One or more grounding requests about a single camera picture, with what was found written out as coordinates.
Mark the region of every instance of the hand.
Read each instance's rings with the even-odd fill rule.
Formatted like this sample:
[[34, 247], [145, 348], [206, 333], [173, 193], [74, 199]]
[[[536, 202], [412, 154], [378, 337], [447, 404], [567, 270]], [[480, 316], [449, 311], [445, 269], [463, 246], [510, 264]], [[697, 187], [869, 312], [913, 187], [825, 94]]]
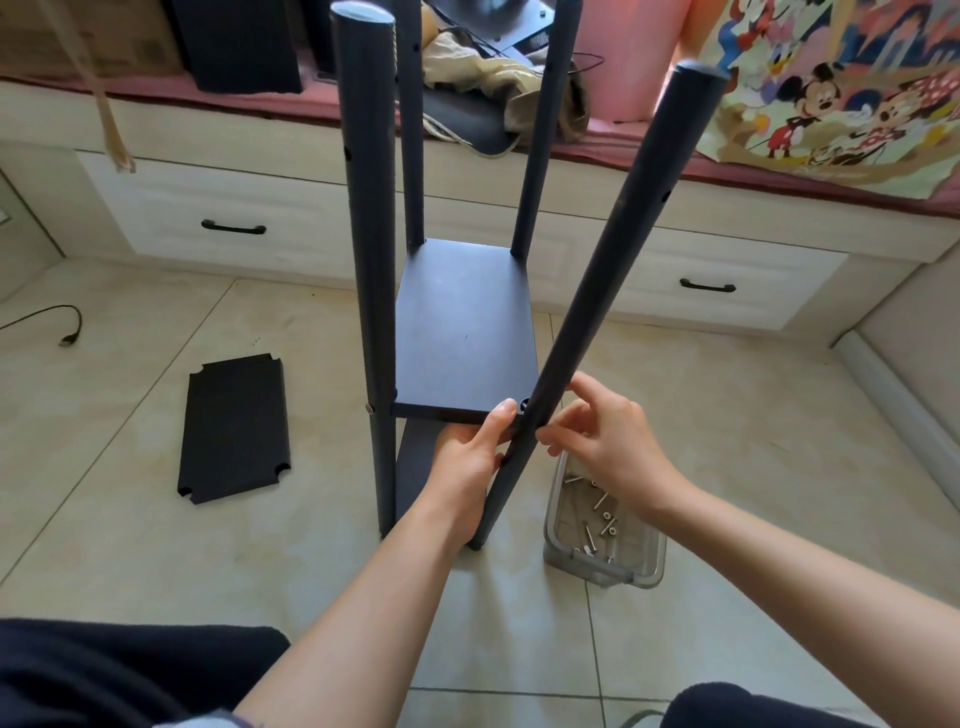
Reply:
[[515, 416], [516, 402], [504, 400], [481, 426], [447, 425], [437, 437], [433, 467], [417, 504], [430, 508], [433, 518], [452, 519], [457, 548], [473, 538], [480, 525], [487, 485], [503, 460], [496, 446], [508, 439]]
[[579, 399], [537, 430], [550, 455], [575, 455], [598, 485], [643, 519], [694, 487], [660, 449], [639, 404], [583, 372], [569, 389]]

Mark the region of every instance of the knee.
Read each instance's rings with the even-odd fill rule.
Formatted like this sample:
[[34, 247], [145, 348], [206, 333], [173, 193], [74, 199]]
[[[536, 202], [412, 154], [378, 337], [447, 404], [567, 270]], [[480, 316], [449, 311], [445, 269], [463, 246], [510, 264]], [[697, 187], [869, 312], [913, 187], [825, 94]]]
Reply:
[[687, 725], [710, 726], [713, 721], [729, 716], [731, 708], [742, 705], [753, 696], [731, 683], [700, 683], [682, 691], [670, 703], [663, 716], [662, 728]]

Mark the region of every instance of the mickey mouse poster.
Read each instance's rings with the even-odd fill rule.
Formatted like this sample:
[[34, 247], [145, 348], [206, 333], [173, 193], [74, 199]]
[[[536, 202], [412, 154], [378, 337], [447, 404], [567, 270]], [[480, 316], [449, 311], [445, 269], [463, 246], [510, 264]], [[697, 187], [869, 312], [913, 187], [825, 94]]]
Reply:
[[919, 199], [960, 162], [960, 0], [730, 0], [700, 60], [710, 158]]

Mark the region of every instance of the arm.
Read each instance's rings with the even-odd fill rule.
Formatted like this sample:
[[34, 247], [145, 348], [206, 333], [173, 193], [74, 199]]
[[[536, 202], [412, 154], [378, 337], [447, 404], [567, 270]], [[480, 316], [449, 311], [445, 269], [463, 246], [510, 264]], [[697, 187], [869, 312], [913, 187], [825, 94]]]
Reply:
[[538, 438], [709, 563], [892, 726], [960, 725], [960, 612], [699, 490], [643, 410], [578, 373]]
[[237, 706], [253, 725], [395, 725], [460, 548], [480, 523], [516, 403], [448, 425], [430, 477], [370, 562]]

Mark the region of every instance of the beige floor tile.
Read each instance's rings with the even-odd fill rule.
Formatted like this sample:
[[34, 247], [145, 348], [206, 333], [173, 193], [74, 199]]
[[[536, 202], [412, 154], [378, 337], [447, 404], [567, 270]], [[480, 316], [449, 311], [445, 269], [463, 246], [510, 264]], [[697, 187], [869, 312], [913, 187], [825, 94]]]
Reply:
[[[643, 404], [664, 449], [702, 487], [960, 603], [960, 516], [832, 352], [609, 324], [583, 368]], [[727, 680], [807, 705], [859, 706], [675, 544], [655, 590], [589, 593], [604, 694], [668, 699]]]
[[412, 690], [398, 728], [602, 728], [597, 698]]
[[[548, 348], [546, 315], [537, 334]], [[187, 376], [262, 352], [283, 361], [293, 470], [194, 506], [176, 495]], [[365, 401], [352, 293], [239, 280], [0, 589], [0, 614], [296, 637], [378, 544]], [[540, 453], [488, 546], [459, 560], [415, 685], [596, 694], [583, 582], [540, 558], [551, 468]]]
[[660, 711], [665, 713], [670, 703], [666, 700], [610, 700], [604, 698], [603, 713], [607, 728], [620, 728], [640, 711]]
[[65, 260], [0, 304], [0, 579], [173, 361], [231, 279]]

